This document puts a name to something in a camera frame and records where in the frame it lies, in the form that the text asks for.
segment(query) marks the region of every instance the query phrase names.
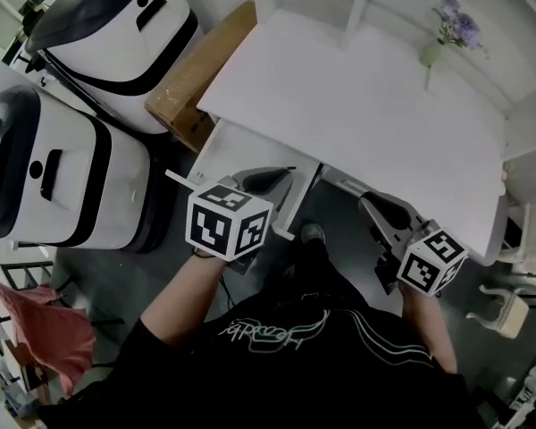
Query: cardboard box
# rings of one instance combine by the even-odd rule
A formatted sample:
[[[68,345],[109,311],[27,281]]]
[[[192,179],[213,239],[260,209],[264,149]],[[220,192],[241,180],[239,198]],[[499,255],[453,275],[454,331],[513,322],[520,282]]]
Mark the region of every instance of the cardboard box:
[[[255,5],[245,2],[208,32],[145,102],[148,112],[197,153],[214,128],[210,116],[197,110],[197,103],[255,25]]]

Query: black stripe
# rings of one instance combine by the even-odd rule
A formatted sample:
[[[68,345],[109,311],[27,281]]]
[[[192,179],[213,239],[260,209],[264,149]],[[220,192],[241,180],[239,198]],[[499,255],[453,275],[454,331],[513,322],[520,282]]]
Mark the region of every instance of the black stripe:
[[[137,18],[137,28],[139,31],[141,31],[166,4],[166,0],[153,0],[153,2],[151,2]]]
[[[175,34],[171,42],[162,51],[162,53],[159,54],[153,64],[141,76],[130,81],[117,82],[91,78],[68,68],[57,58],[55,58],[51,52],[47,51],[47,55],[56,62],[56,66],[65,74],[70,75],[74,79],[80,80],[89,86],[93,86],[94,88],[102,89],[119,96],[141,96],[153,90],[156,85],[159,84],[159,81],[163,78],[165,73],[171,69],[172,65],[177,61],[185,47],[187,47],[188,42],[195,35],[197,28],[198,19],[191,10],[185,23]]]
[[[49,243],[53,247],[77,247],[91,236],[96,226],[99,205],[101,204],[101,197],[104,193],[105,178],[107,176],[112,150],[111,133],[109,133],[105,124],[97,118],[89,114],[81,114],[93,124],[96,131],[96,148],[94,149],[91,160],[88,184],[83,197],[83,203],[81,204],[78,226],[66,241]]]
[[[50,154],[47,155],[46,168],[44,169],[44,174],[42,175],[42,185],[39,189],[40,195],[46,200],[52,200],[55,179],[57,178],[57,169],[60,166],[61,157],[61,149],[52,149]]]

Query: pink cloth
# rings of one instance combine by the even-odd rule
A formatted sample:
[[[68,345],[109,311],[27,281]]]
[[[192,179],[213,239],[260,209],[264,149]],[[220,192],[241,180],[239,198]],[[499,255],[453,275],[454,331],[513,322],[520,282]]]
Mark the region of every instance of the pink cloth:
[[[60,297],[46,285],[17,291],[0,283],[0,299],[10,313],[16,339],[28,346],[39,364],[60,374],[63,393],[71,396],[91,368],[96,336],[85,310],[45,305]]]

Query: vase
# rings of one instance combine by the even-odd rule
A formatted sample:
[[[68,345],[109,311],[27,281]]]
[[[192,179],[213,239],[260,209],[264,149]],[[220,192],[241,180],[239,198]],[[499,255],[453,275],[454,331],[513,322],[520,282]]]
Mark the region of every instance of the vase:
[[[431,68],[443,52],[445,44],[440,40],[435,40],[429,43],[421,53],[419,62],[427,68]]]

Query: purple flower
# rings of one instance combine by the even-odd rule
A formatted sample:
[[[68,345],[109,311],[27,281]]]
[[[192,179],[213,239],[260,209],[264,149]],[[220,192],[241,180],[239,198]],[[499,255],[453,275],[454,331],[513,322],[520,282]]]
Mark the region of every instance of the purple flower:
[[[454,16],[461,8],[458,0],[440,0],[440,8],[448,17]]]
[[[452,21],[453,36],[462,40],[471,49],[480,46],[481,30],[474,19],[465,13],[459,13]]]

